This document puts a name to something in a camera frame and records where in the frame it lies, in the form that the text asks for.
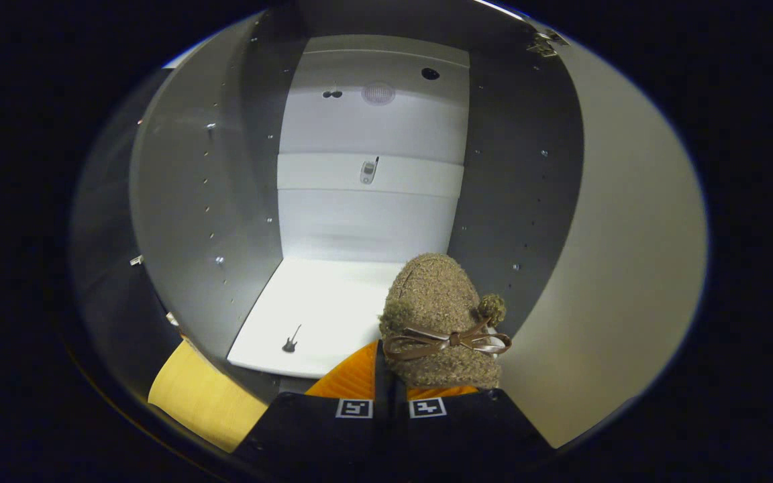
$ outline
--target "orange fabric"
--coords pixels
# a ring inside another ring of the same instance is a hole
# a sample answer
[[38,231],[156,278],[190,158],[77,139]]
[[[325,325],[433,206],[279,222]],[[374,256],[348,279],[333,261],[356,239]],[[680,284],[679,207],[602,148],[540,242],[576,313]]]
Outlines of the orange fabric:
[[374,358],[378,342],[349,355],[321,377],[306,395],[332,398],[374,398]]
[[418,398],[458,396],[461,394],[472,394],[472,392],[478,391],[478,389],[472,386],[454,386],[451,388],[433,389],[408,388],[407,400],[417,400]]
[[[348,356],[321,377],[306,395],[332,398],[374,398],[374,360],[378,354],[378,342],[369,343]],[[453,388],[408,388],[407,400],[457,396],[478,392],[472,386]]]

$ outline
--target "pom-pom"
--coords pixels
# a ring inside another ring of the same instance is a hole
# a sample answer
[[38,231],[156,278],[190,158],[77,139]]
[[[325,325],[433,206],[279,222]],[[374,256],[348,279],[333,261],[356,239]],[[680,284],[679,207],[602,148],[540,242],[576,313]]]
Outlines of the pom-pom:
[[506,302],[497,294],[486,294],[479,303],[478,312],[483,319],[491,318],[488,326],[496,327],[506,318]]

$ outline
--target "white floor panel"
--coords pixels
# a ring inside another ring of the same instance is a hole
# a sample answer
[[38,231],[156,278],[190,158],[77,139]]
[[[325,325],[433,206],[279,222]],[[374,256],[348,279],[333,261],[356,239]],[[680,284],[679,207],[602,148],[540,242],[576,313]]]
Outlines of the white floor panel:
[[[378,315],[404,265],[284,259],[252,307],[228,361],[285,376],[324,376],[380,337]],[[298,326],[289,354],[282,346]]]

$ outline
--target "small black sensor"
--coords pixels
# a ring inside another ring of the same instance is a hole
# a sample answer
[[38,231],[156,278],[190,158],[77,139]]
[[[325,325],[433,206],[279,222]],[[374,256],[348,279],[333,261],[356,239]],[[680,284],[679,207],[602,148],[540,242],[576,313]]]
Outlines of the small black sensor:
[[437,70],[434,70],[433,68],[426,67],[423,68],[423,77],[425,77],[427,80],[435,80],[440,77],[440,73]]

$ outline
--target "fuzzy brown hat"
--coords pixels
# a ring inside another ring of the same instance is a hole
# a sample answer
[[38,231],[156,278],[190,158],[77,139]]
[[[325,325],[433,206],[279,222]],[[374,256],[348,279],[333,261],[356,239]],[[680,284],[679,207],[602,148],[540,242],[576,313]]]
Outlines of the fuzzy brown hat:
[[505,352],[511,341],[500,333],[505,346],[490,345],[487,327],[505,314],[503,300],[480,299],[451,257],[418,256],[396,277],[380,316],[387,365],[410,387],[496,388],[501,368],[492,354]]

